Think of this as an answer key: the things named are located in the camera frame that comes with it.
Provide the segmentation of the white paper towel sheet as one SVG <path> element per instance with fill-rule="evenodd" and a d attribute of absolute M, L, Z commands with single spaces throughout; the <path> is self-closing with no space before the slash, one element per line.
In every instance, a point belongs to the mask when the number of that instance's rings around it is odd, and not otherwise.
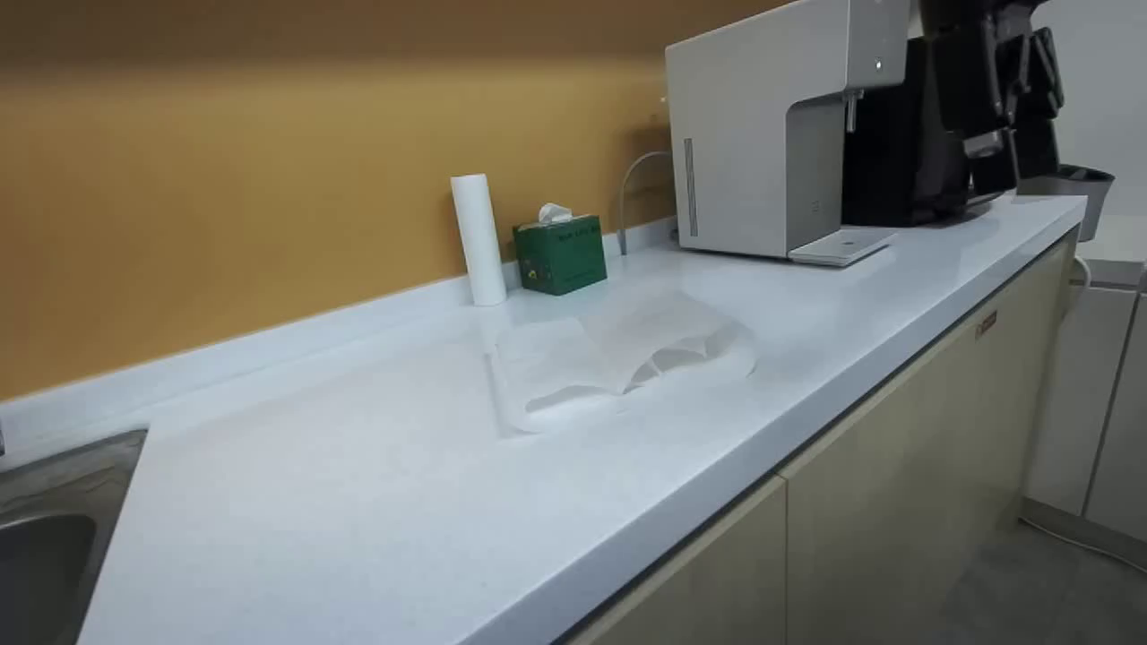
<path fill-rule="evenodd" d="M 485 362 L 501 423 L 537 432 L 575 411 L 743 378 L 761 349 L 732 316 L 665 289 L 513 320 L 488 332 Z"/>

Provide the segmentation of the green tissue box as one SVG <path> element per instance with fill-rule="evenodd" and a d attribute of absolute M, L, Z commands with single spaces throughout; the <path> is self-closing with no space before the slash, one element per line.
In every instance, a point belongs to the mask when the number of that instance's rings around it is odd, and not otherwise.
<path fill-rule="evenodd" d="M 513 249 L 525 289 L 568 292 L 606 275 L 600 223 L 555 203 L 513 228 Z"/>

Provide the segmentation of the white paper towel roll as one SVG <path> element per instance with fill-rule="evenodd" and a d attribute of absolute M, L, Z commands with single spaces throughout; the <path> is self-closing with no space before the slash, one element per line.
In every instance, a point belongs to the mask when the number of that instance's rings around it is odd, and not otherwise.
<path fill-rule="evenodd" d="M 461 239 L 470 292 L 479 307 L 506 300 L 506 271 L 499 249 L 499 227 L 489 206 L 488 174 L 452 179 L 456 227 Z"/>

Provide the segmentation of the white water dispenser machine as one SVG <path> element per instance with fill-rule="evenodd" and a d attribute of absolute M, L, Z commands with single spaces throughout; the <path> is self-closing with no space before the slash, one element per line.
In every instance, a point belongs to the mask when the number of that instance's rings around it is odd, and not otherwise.
<path fill-rule="evenodd" d="M 783 0 L 665 46 L 677 242 L 854 266 L 890 235 L 841 223 L 844 129 L 898 87 L 915 0 Z"/>

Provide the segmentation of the beige lower cabinet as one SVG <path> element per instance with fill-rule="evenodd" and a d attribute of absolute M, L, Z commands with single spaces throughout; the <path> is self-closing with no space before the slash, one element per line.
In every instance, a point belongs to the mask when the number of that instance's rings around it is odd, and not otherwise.
<path fill-rule="evenodd" d="M 1017 506 L 1066 266 L 1028 260 L 568 645 L 915 645 Z"/>

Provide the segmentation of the black coffee machine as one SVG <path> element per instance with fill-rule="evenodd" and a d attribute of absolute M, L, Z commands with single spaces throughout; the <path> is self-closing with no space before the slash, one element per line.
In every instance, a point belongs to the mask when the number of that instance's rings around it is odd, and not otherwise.
<path fill-rule="evenodd" d="M 1045 0 L 916 0 L 898 87 L 868 89 L 844 137 L 841 217 L 921 227 L 1059 173 L 1063 107 Z"/>

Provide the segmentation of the grey trash bin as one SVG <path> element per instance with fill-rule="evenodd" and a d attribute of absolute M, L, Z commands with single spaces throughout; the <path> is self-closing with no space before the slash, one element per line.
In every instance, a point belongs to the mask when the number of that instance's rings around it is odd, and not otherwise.
<path fill-rule="evenodd" d="M 1087 202 L 1087 215 L 1080 227 L 1081 239 L 1097 235 L 1109 185 L 1113 185 L 1109 173 L 1087 168 L 1087 163 L 1063 163 L 1058 174 L 1033 174 L 1017 181 L 1025 196 L 1081 196 Z"/>

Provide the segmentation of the white side cabinet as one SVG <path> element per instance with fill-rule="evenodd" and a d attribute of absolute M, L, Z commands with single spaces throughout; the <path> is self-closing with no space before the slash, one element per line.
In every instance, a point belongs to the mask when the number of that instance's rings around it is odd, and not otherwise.
<path fill-rule="evenodd" d="M 1025 494 L 1092 538 L 1147 544 L 1142 215 L 1109 215 L 1080 247 Z"/>

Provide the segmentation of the stainless steel sink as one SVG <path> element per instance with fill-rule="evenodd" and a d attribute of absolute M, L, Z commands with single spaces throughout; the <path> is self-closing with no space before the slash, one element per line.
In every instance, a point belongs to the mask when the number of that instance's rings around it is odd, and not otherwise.
<path fill-rule="evenodd" d="M 144 429 L 0 474 L 0 645 L 74 645 Z"/>

